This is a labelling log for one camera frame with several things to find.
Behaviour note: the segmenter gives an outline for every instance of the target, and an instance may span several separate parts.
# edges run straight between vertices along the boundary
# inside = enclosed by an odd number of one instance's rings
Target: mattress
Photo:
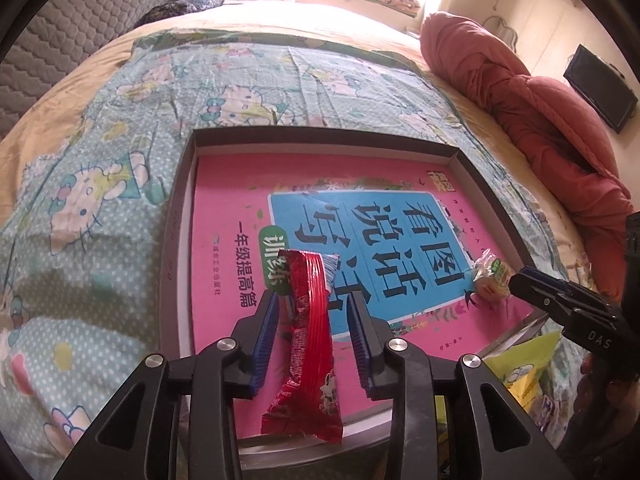
[[[49,0],[0,64],[0,139],[53,85],[171,0]]]
[[[364,50],[400,54],[428,71],[418,40],[337,7],[276,1],[226,2],[217,9],[144,25],[111,41],[64,77],[25,113],[0,143],[0,224],[14,208],[26,164],[38,156],[54,153],[66,136],[81,127],[85,107],[129,58],[136,39],[169,28],[299,34]],[[554,233],[569,277],[589,284],[588,261],[575,226],[561,204],[534,175],[524,155],[489,114],[443,81],[431,75],[430,79],[452,100],[469,128],[507,172],[535,197]]]

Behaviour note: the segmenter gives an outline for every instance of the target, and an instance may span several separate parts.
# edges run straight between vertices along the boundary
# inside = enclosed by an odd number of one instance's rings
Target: plastic bag
[[[342,440],[342,419],[334,373],[334,350],[327,313],[336,254],[280,251],[289,264],[294,297],[289,377],[267,412],[262,433],[312,434]]]
[[[538,380],[553,357],[560,335],[561,332],[550,332],[484,359],[542,431],[546,430],[555,406],[543,395]]]
[[[474,263],[474,269],[474,290],[478,296],[489,303],[498,303],[510,294],[509,280],[514,275],[513,269],[491,250],[484,250]]]

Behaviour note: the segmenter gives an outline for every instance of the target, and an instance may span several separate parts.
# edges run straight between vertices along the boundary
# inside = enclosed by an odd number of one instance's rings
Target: wrapped candy
[[[342,440],[328,300],[336,254],[280,251],[289,264],[294,298],[289,377],[267,412],[262,433],[312,434]]]

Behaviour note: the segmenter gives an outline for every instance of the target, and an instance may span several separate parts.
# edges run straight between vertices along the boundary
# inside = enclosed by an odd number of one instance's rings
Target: bed
[[[191,51],[193,45],[206,56],[217,56],[206,58],[212,65],[189,65],[198,55]],[[278,58],[276,51],[284,57]],[[182,56],[182,64],[177,66],[178,58],[171,56]],[[255,61],[249,61],[251,56],[261,62],[280,59],[283,66],[295,65],[309,84],[331,94],[318,97],[318,102],[325,99],[326,107],[312,102],[313,92],[283,90],[276,78],[268,80],[271,94],[252,92],[251,81],[268,77],[268,71],[264,67],[257,70]],[[355,62],[352,58],[364,67],[361,80],[335,78],[318,68],[321,62],[325,66]],[[310,68],[309,60],[315,60],[317,66]],[[276,73],[275,64],[270,70]],[[204,73],[208,74],[207,85],[217,85],[219,93],[194,102],[194,96],[204,95],[199,83],[203,79],[197,77]],[[422,95],[413,85],[422,76],[434,109],[448,110],[437,117],[439,128],[425,128],[420,121],[427,119],[416,117],[420,114],[415,103]],[[401,107],[408,120],[382,124],[378,118],[376,126],[366,113],[349,119],[344,110],[334,110],[333,116],[327,113],[338,102],[338,94],[358,98],[363,84],[371,81],[402,88],[404,102],[389,105]],[[152,106],[154,92],[165,90],[167,99],[156,100]],[[376,104],[361,99],[365,111],[373,114]],[[239,119],[233,110],[224,109],[230,102],[246,103],[239,109],[249,111]],[[134,128],[152,132],[149,136],[130,131],[133,128],[126,120],[128,114],[143,109],[145,115]],[[510,208],[536,265],[556,276],[592,285],[582,241],[562,206],[487,113],[429,74],[418,40],[341,9],[290,2],[226,2],[217,9],[144,25],[78,66],[31,107],[0,143],[2,307],[3,319],[9,324],[5,333],[11,339],[4,354],[0,353],[4,359],[0,424],[34,478],[53,476],[92,414],[158,344],[157,313],[149,291],[157,290],[154,264],[162,208],[171,189],[175,153],[179,156],[194,125],[189,117],[225,126],[275,123],[368,128],[456,143],[482,165],[483,176]],[[162,128],[170,127],[172,133],[161,135]],[[121,157],[104,147],[108,142],[121,143]],[[155,155],[150,162],[152,148],[172,155]],[[74,160],[65,158],[68,150],[76,154]],[[79,209],[79,215],[86,218],[73,229],[58,226],[59,218],[71,222],[68,208],[85,200],[74,195],[78,180],[96,174],[100,204],[125,207],[122,204],[126,203],[130,215],[142,215],[136,217],[137,225],[120,213],[119,220],[105,228],[106,216],[89,206]],[[82,190],[88,196],[95,192],[93,187]],[[141,196],[149,204],[143,212],[133,201],[123,200]],[[31,221],[32,210],[46,213]],[[89,214],[93,220],[87,220]],[[141,222],[149,227],[140,229]],[[117,248],[122,241],[114,238],[114,233],[124,230],[132,233],[123,245],[128,251]],[[96,243],[94,239],[117,247],[98,259],[88,259],[85,243]],[[39,256],[43,248],[47,254]],[[100,271],[87,274],[83,264]],[[116,273],[117,267],[124,272]],[[112,275],[117,282],[113,286],[108,283]],[[140,290],[137,280],[147,288]],[[34,286],[40,295],[30,306],[26,289]],[[89,298],[111,305],[114,291],[124,298],[123,305],[130,306],[128,310],[82,309]],[[61,306],[54,308],[49,303]],[[581,356],[574,346],[562,342],[551,367],[554,395],[565,401],[568,410],[563,420],[570,412],[569,392],[575,391]],[[91,399],[83,403],[82,396]],[[562,424],[554,431],[548,436],[557,443]]]

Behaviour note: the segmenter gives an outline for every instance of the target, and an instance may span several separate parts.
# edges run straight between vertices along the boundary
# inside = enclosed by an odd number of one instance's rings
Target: green label
[[[496,258],[492,262],[491,272],[494,276],[494,280],[498,282],[500,286],[507,285],[507,267],[502,263],[500,258]]]
[[[281,249],[289,249],[287,234],[277,225],[267,225],[258,233],[260,259],[264,285],[281,296],[291,292],[289,285],[289,267],[283,256],[278,256]]]

